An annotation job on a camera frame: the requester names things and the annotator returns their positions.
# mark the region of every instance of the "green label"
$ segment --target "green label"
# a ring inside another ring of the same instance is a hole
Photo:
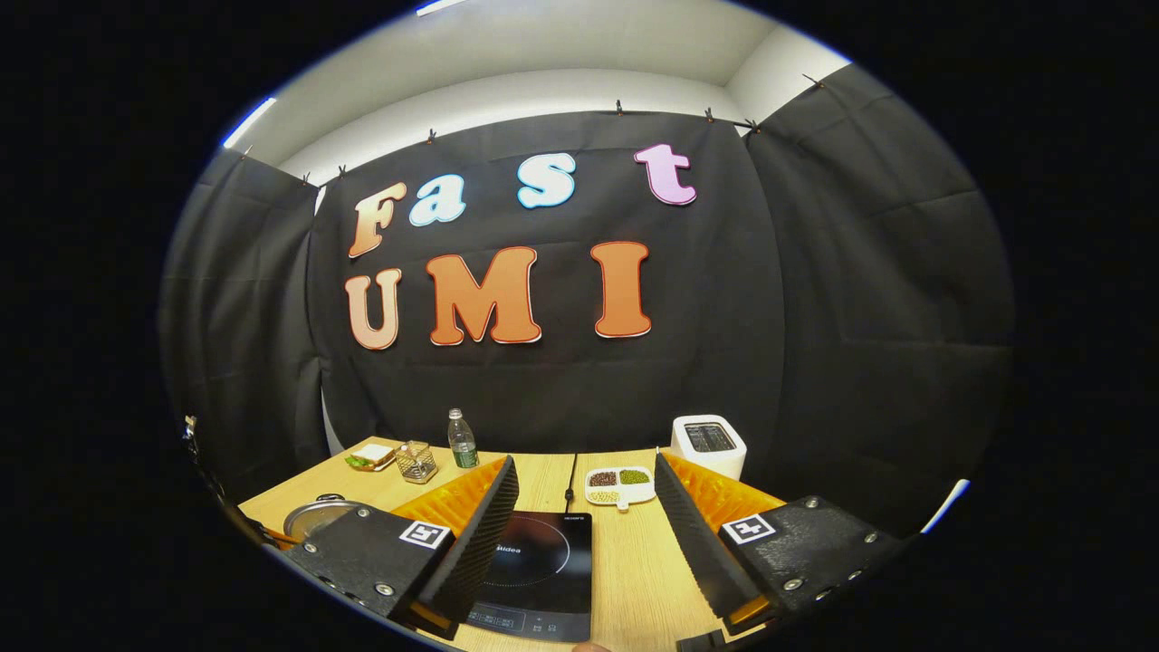
[[[479,466],[479,454],[474,449],[464,453],[454,452],[454,463],[459,466],[460,469],[471,469],[472,467]]]

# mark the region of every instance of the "white wall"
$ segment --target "white wall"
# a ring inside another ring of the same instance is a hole
[[[676,76],[613,69],[552,69],[489,76],[395,102],[323,135],[277,167],[319,185],[378,156],[483,124],[571,111],[668,111],[744,122],[720,86]]]
[[[802,74],[819,80],[848,63],[825,45],[779,24],[741,64],[724,89],[746,117],[760,122],[812,86]]]

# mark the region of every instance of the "white ceiling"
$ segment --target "white ceiling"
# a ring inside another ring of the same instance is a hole
[[[320,61],[274,93],[235,148],[279,164],[385,105],[517,72],[626,69],[724,86],[774,27],[723,0],[466,0]]]

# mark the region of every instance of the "sandwich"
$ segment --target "sandwich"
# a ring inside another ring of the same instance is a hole
[[[370,444],[352,452],[347,457],[347,464],[356,471],[380,471],[394,460],[394,449],[388,446]]]

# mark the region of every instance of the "orange letter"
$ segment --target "orange letter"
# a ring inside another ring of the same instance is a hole
[[[402,278],[398,269],[384,269],[374,277],[382,287],[382,328],[371,329],[370,314],[366,313],[366,287],[370,287],[370,276],[355,276],[347,280],[347,294],[350,296],[350,330],[358,344],[371,350],[381,351],[394,344],[399,337],[399,300],[395,285]]]
[[[461,256],[431,258],[427,272],[435,277],[435,331],[431,343],[440,347],[462,344],[462,331],[454,324],[454,313],[466,325],[471,339],[483,340],[491,312],[498,307],[491,339],[501,345],[534,343],[542,334],[531,316],[531,265],[535,249],[509,247],[500,250],[483,276],[483,284],[467,269]]]
[[[407,186],[401,181],[386,190],[377,192],[358,202],[358,225],[355,227],[355,243],[350,247],[350,257],[355,258],[382,243],[378,228],[386,228],[394,217],[394,202],[407,196]]]
[[[640,309],[640,262],[648,247],[640,242],[604,242],[591,248],[604,272],[604,316],[596,334],[604,338],[635,338],[651,331],[651,320]]]

